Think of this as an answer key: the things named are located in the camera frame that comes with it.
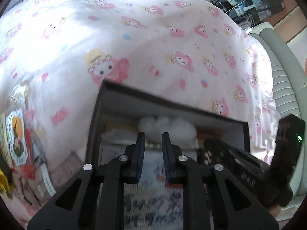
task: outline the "white strap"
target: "white strap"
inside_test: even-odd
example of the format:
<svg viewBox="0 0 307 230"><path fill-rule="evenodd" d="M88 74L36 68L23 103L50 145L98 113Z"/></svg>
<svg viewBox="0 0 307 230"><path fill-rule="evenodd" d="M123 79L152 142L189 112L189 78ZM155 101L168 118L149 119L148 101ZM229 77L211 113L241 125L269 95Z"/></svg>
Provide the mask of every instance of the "white strap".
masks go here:
<svg viewBox="0 0 307 230"><path fill-rule="evenodd" d="M51 182L49 174L48 174L47 166L46 166L45 163L40 165L40 170L41 170L41 173L43 175L44 184L45 184L45 187L46 187L48 193L51 196L54 196L55 193L56 193L56 190L54 189L54 187L52 185L52 182Z"/></svg>

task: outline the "pink heart print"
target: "pink heart print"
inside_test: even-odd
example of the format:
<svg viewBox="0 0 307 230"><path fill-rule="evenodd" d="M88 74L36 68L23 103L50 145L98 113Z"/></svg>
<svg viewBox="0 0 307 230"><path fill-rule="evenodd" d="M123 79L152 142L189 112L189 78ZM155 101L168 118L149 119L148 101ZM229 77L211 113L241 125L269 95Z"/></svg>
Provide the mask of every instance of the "pink heart print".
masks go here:
<svg viewBox="0 0 307 230"><path fill-rule="evenodd" d="M44 73L41 77L41 81L45 81L48 77L48 73Z"/></svg>
<svg viewBox="0 0 307 230"><path fill-rule="evenodd" d="M57 126L59 123L63 122L67 116L68 110L62 107L53 117L51 117L52 125Z"/></svg>

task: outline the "open box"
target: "open box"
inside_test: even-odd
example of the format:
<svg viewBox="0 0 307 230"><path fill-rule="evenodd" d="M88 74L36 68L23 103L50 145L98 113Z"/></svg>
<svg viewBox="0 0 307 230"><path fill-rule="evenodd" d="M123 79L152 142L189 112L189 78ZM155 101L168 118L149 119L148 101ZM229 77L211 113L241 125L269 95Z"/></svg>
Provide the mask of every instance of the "open box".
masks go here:
<svg viewBox="0 0 307 230"><path fill-rule="evenodd" d="M105 119L123 118L133 124L148 116L181 117L196 129L207 129L220 135L220 139L235 148L250 152L247 122L241 122L200 109L177 104L169 100L147 94L143 91L103 81L98 93L89 130L86 162L101 163L101 134L105 131Z"/></svg>

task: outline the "yellow object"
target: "yellow object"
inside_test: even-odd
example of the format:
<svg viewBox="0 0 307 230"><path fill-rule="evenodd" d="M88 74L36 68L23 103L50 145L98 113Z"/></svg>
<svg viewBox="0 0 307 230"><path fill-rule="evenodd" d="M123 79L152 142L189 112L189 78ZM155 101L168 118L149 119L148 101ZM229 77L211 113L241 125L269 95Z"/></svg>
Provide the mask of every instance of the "yellow object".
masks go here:
<svg viewBox="0 0 307 230"><path fill-rule="evenodd" d="M0 194L5 194L8 198L10 199L12 198L9 182L1 169L0 169Z"/></svg>

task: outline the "fabric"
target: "fabric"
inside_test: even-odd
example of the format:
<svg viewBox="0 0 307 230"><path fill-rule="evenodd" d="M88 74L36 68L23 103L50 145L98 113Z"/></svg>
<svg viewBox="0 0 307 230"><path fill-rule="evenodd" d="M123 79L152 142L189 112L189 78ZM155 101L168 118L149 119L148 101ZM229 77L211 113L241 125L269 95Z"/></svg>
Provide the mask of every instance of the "fabric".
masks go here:
<svg viewBox="0 0 307 230"><path fill-rule="evenodd" d="M24 113L50 171L73 151L84 160L104 78L248 121L251 153L270 162L279 114L269 57L212 4L25 0L0 19L0 112L15 85L28 86Z"/></svg>

